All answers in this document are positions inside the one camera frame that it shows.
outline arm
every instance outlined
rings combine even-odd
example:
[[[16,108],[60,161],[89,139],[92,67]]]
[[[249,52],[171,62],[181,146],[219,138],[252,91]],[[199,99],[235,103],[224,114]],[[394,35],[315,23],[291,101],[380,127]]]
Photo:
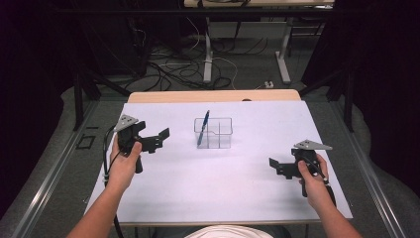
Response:
[[[319,155],[322,173],[328,177],[327,163]],[[303,161],[298,164],[305,179],[308,202],[318,213],[327,237],[362,237],[352,224],[336,208],[320,176],[312,177]]]
[[[137,158],[142,150],[142,145],[137,142],[130,156],[126,158],[119,155],[117,140],[117,136],[115,136],[110,157],[115,158],[115,161],[111,167],[107,186],[67,237],[108,236],[118,204],[124,191],[130,185],[136,169]]]

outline forearm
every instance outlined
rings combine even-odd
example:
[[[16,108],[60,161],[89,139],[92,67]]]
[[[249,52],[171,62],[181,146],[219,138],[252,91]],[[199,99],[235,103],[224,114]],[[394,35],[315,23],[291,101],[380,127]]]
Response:
[[[362,237],[334,204],[323,204],[315,210],[321,218],[327,237]]]
[[[67,237],[107,237],[122,195],[106,187]]]

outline person's right hand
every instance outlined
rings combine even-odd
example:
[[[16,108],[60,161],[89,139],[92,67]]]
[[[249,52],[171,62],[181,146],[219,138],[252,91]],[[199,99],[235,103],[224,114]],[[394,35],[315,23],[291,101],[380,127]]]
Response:
[[[328,178],[328,169],[327,162],[320,155],[317,154],[319,165],[322,173],[326,178]],[[317,210],[321,205],[333,204],[330,194],[327,191],[327,188],[324,185],[324,181],[320,175],[313,177],[305,162],[300,161],[298,163],[298,168],[302,174],[303,179],[305,179],[306,193],[308,194],[309,204]]]

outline tabletop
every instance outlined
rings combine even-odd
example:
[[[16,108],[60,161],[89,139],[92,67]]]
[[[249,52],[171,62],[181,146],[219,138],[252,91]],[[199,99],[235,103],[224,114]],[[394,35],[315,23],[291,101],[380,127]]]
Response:
[[[274,99],[282,93],[285,100]],[[188,97],[192,102],[185,102]],[[207,110],[210,118],[232,119],[229,149],[197,149],[194,119]],[[122,225],[319,222],[298,180],[278,176],[268,163],[293,163],[290,149],[305,139],[322,143],[306,103],[293,90],[139,92],[122,114],[146,122],[143,136],[170,130],[162,148],[142,154],[144,171],[134,176],[118,209]],[[325,151],[317,153],[329,162]],[[100,175],[86,209],[103,190]],[[331,165],[329,175],[338,209],[352,218]]]
[[[185,7],[197,7],[198,0],[184,0]],[[204,7],[239,7],[242,2],[221,3],[203,0]],[[251,0],[248,7],[322,6],[334,4],[334,0]]]

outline table leg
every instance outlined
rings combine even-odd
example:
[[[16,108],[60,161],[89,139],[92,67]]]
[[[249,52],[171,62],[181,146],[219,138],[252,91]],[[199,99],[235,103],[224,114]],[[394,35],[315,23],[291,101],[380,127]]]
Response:
[[[207,29],[210,27],[209,18],[206,18],[207,21]],[[213,52],[211,51],[211,43],[210,43],[210,31],[207,30],[205,33],[206,35],[206,61],[204,62],[204,77],[203,82],[209,83],[211,81],[211,68],[213,63]]]
[[[290,76],[287,71],[286,62],[284,61],[284,56],[287,52],[287,43],[290,38],[291,28],[293,26],[293,18],[288,18],[286,23],[286,28],[284,29],[284,35],[281,42],[281,49],[279,52],[275,52],[275,57],[278,63],[278,69],[280,70],[281,79],[284,84],[290,84]]]

